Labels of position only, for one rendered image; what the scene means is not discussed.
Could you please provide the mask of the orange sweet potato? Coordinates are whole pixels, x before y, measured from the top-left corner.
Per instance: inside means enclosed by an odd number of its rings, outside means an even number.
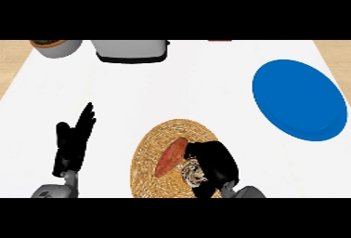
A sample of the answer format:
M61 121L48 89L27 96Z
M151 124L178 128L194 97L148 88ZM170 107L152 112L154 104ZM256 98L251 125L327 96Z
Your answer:
M157 168L155 177L164 176L170 170L178 166L178 164L185 159L188 139L179 138L167 147L166 152L161 156Z

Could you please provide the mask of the round woven wicker placemat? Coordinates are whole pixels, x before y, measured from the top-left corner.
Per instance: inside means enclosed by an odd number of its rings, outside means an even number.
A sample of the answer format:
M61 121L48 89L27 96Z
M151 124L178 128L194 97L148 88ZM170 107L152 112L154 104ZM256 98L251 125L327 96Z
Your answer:
M150 130L138 146L130 165L130 189L135 198L195 197L182 176L186 161L182 161L163 177L155 177L163 153L178 138L186 138L189 142L219 140L211 130L188 119L169 120Z

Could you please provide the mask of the grey and black appliance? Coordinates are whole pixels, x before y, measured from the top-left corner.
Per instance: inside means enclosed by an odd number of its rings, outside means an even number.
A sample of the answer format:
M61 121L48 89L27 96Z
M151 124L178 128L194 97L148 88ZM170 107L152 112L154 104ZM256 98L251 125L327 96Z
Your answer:
M154 63L167 58L167 40L94 40L96 56L110 63Z

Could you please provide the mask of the white speckled cupcake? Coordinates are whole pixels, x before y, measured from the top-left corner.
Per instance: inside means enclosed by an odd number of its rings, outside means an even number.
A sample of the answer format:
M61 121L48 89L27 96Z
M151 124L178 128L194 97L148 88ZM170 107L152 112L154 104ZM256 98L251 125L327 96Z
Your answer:
M195 158L186 160L182 176L185 183L192 187L198 188L207 181L206 172L201 168L200 162Z

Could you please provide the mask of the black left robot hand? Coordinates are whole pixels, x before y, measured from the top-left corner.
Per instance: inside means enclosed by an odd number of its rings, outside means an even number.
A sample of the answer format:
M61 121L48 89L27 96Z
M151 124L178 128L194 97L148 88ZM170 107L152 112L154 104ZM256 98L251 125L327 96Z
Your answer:
M95 123L94 104L89 103L83 109L76 127L71 127L67 122L57 125L58 152L52 175L58 178L63 178L70 170L79 172L82 169Z

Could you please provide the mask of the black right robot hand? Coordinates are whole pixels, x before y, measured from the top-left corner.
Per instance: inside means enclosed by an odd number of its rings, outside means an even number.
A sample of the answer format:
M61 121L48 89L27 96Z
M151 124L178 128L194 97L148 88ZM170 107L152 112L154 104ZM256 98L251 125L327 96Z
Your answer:
M185 158L198 160L207 181L192 189L198 198L210 198L216 191L223 198L235 195L234 187L240 183L240 167L235 158L220 141L195 142L186 145Z

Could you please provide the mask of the blue round plate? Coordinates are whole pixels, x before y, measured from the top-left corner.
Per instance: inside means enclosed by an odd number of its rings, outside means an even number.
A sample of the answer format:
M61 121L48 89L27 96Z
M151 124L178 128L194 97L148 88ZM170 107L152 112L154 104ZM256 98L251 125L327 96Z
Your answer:
M253 94L265 117L293 137L325 141L343 132L349 111L341 91L309 64L269 61L256 72Z

